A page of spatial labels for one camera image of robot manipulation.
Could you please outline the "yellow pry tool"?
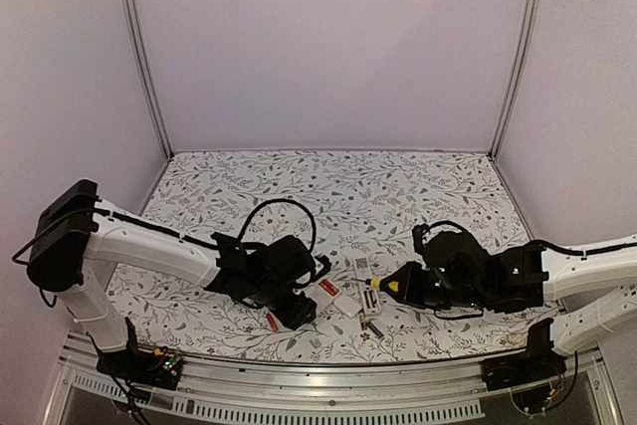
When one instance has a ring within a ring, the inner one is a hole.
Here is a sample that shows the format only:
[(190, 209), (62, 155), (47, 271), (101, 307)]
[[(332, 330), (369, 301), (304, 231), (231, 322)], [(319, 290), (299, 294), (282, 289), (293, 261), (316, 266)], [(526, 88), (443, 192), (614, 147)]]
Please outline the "yellow pry tool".
[(356, 279), (356, 281), (373, 290), (381, 289), (381, 280), (378, 278)]

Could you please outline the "slim white remote control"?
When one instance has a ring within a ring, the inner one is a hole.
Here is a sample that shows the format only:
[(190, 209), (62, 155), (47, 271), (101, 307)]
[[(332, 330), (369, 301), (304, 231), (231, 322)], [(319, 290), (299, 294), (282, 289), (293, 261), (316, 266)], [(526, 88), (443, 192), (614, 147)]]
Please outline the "slim white remote control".
[(371, 285), (373, 274), (366, 258), (353, 260), (354, 274), (358, 283), (363, 313), (369, 317), (378, 317), (382, 312), (382, 301), (378, 289)]

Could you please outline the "white remote with display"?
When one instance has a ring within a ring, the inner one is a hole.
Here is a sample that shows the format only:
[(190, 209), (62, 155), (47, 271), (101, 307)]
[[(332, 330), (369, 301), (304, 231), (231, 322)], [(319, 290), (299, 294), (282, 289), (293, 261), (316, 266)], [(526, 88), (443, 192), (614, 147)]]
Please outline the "white remote with display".
[(317, 313), (320, 313), (323, 310), (327, 309), (333, 303), (333, 301), (340, 295), (340, 289), (338, 289), (338, 294), (336, 296), (331, 296), (319, 285), (320, 282), (312, 284), (305, 291), (306, 296), (316, 303)]

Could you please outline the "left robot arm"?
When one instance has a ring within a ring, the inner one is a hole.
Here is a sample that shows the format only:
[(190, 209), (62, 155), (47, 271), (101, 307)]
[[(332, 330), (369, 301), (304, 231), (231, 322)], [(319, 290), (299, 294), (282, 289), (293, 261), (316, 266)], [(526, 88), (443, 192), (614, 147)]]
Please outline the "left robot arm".
[(115, 369), (137, 379), (147, 371), (147, 357), (132, 345), (134, 331), (85, 270), (86, 261), (171, 276), (247, 308), (266, 308), (284, 327), (297, 329), (318, 311), (305, 288), (330, 269), (327, 257), (315, 255), (315, 244), (292, 235), (270, 245), (221, 233), (200, 240), (117, 208), (83, 179), (41, 213), (33, 238), (12, 260), (26, 267), (39, 290), (56, 295)]

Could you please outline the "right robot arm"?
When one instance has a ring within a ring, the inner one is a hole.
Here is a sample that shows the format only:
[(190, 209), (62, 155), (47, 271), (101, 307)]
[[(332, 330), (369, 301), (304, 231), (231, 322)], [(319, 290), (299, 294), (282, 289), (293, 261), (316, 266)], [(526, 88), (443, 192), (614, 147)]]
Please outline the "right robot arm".
[(578, 249), (531, 240), (489, 253), (467, 230), (446, 229), (430, 239), (428, 227), (413, 231), (420, 262), (408, 262), (368, 284), (395, 302), (434, 312), (477, 308), (513, 314), (585, 292), (606, 295), (528, 333), (529, 348), (515, 373), (535, 381), (551, 368), (553, 352), (568, 356), (636, 318), (636, 239), (633, 236)]

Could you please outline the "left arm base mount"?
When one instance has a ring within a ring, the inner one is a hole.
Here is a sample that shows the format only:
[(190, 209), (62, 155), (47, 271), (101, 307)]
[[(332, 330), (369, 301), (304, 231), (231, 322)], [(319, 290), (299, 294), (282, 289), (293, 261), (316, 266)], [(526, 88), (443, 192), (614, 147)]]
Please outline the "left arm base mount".
[(176, 390), (181, 378), (183, 356), (176, 350), (161, 347), (155, 351), (126, 349), (98, 352), (97, 370), (120, 381)]

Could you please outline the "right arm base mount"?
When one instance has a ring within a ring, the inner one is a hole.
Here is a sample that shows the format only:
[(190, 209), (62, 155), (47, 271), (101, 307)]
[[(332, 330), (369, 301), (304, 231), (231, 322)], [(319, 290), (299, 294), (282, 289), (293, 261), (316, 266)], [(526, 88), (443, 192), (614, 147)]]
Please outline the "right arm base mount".
[(520, 412), (537, 415), (547, 412), (563, 389), (566, 358), (552, 350), (525, 350), (485, 359), (480, 367), (488, 391), (507, 389)]

